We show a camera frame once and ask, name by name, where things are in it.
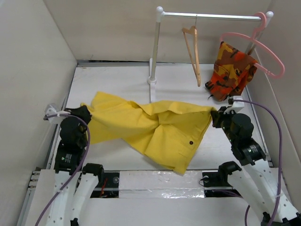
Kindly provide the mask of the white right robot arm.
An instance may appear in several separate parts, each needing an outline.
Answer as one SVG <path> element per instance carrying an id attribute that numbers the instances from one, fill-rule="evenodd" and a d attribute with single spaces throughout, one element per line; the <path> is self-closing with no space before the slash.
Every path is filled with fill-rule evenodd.
<path id="1" fill-rule="evenodd" d="M 252 138 L 251 119 L 228 107 L 211 112 L 213 127 L 221 128 L 239 161 L 225 162 L 218 168 L 220 184 L 234 187 L 254 211 L 262 226 L 299 226 L 301 214 L 282 192 L 266 155 Z"/>

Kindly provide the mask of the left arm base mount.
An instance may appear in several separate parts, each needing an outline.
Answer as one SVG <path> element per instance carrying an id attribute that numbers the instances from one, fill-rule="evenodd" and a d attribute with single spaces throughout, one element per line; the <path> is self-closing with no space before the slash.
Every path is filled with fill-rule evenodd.
<path id="1" fill-rule="evenodd" d="M 119 171 L 105 171 L 103 181 L 98 183 L 90 198 L 118 198 L 119 177 Z"/>

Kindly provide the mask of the yellow trousers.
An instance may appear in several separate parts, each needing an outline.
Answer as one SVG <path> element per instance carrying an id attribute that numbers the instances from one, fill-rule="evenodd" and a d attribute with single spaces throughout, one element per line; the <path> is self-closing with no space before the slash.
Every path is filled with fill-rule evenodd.
<path id="1" fill-rule="evenodd" d="M 160 166 L 184 174 L 212 122 L 213 106 L 162 100 L 139 104 L 97 92 L 86 106 L 91 143 L 123 139 Z"/>

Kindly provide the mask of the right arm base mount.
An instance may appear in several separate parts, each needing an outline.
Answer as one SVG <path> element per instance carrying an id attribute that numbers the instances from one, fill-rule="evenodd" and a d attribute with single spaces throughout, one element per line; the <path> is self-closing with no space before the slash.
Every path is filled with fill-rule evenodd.
<path id="1" fill-rule="evenodd" d="M 202 178 L 198 183 L 204 188 L 206 198 L 242 197 L 236 189 L 221 178 L 217 171 L 202 172 Z"/>

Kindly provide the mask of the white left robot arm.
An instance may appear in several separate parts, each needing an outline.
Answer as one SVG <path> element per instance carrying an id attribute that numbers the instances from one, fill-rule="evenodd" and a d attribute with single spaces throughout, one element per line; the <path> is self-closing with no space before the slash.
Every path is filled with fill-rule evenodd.
<path id="1" fill-rule="evenodd" d="M 59 111 L 53 104 L 45 110 L 46 121 L 60 127 L 54 171 L 54 195 L 43 210 L 47 226 L 81 225 L 93 190 L 104 183 L 101 164 L 84 163 L 90 146 L 86 106 Z"/>

